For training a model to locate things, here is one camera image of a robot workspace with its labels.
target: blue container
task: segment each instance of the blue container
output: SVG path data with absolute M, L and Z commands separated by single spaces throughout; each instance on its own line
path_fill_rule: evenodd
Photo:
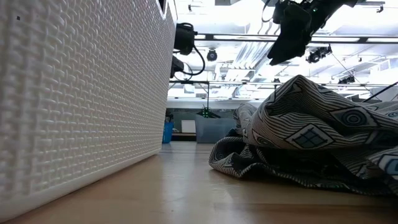
M 170 143 L 172 140 L 173 128 L 174 122 L 164 123 L 162 143 Z

